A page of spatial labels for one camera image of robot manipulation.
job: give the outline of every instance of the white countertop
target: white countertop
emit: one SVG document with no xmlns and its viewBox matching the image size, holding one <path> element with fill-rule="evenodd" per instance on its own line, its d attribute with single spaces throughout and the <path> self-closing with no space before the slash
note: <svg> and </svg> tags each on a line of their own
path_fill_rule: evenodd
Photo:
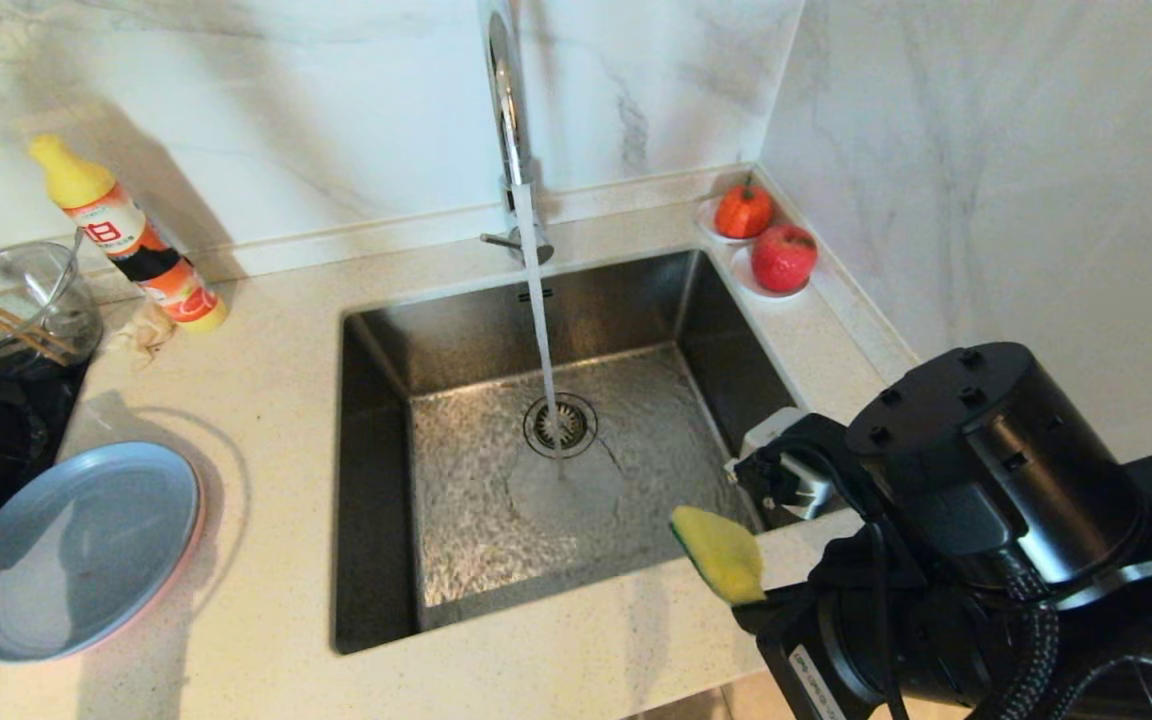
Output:
<svg viewBox="0 0 1152 720">
<path fill-rule="evenodd" d="M 550 237 L 547 273 L 708 243 L 689 205 Z M 728 250 L 707 248 L 726 270 Z M 101 355 L 63 454 L 126 439 L 177 448 L 205 484 L 205 535 L 179 584 L 109 642 L 0 666 L 0 719 L 613 719 L 761 669 L 685 559 L 355 655 L 332 650 L 340 318 L 520 280 L 505 251 L 473 241 L 371 256 L 221 286 L 229 320 L 179 333 L 145 369 Z M 846 423 L 882 388 L 814 288 L 778 305 L 737 297 L 809 409 Z M 129 311 L 114 306 L 111 327 Z M 829 538 L 858 526 L 839 511 L 760 536 L 765 585 L 803 579 Z"/>
</svg>

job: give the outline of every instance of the marble wall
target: marble wall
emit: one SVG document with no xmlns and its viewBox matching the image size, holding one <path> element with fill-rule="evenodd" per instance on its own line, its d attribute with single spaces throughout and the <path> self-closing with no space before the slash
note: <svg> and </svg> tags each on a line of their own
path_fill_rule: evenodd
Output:
<svg viewBox="0 0 1152 720">
<path fill-rule="evenodd" d="M 753 160 L 801 0 L 516 0 L 548 188 Z M 0 245 L 62 132 L 189 249 L 499 199 L 475 0 L 0 0 Z"/>
<path fill-rule="evenodd" d="M 1152 452 L 1152 3 L 809 0 L 761 160 L 916 354 L 1025 342 Z"/>
</svg>

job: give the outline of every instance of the stainless steel sink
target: stainless steel sink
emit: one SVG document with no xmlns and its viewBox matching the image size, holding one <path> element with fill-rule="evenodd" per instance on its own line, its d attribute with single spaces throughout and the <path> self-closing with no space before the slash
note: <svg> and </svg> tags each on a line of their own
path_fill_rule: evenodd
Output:
<svg viewBox="0 0 1152 720">
<path fill-rule="evenodd" d="M 761 528 L 722 464 L 793 399 L 708 257 L 544 288 L 560 438 L 536 419 L 526 285 L 346 318 L 338 652 L 681 556 L 676 505 Z"/>
</svg>

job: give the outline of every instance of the yellow sponge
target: yellow sponge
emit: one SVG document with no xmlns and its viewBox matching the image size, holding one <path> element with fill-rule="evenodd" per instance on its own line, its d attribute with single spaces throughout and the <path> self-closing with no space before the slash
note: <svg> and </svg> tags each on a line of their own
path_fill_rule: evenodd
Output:
<svg viewBox="0 0 1152 720">
<path fill-rule="evenodd" d="M 714 594 L 733 606 L 767 600 L 763 593 L 763 554 L 749 530 L 713 511 L 685 505 L 673 509 L 669 528 Z"/>
</svg>

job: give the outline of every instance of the apple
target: apple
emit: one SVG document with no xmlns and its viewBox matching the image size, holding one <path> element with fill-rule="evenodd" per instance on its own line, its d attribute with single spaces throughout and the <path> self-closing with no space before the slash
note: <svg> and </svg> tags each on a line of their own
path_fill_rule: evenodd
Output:
<svg viewBox="0 0 1152 720">
<path fill-rule="evenodd" d="M 794 223 L 772 225 L 755 241 L 755 281 L 768 291 L 799 291 L 817 260 L 812 233 Z"/>
</svg>

